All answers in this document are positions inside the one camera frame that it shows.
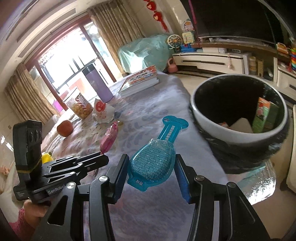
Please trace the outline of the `person's left hand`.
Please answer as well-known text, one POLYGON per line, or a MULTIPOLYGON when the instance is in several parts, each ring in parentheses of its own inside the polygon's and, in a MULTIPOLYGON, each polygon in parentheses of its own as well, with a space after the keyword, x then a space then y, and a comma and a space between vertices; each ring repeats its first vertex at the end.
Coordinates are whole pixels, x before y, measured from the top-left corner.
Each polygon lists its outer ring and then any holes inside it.
POLYGON ((34 229, 39 225, 41 219, 47 213, 49 207, 33 204, 31 200, 26 200, 23 205, 24 218, 26 222, 34 229))

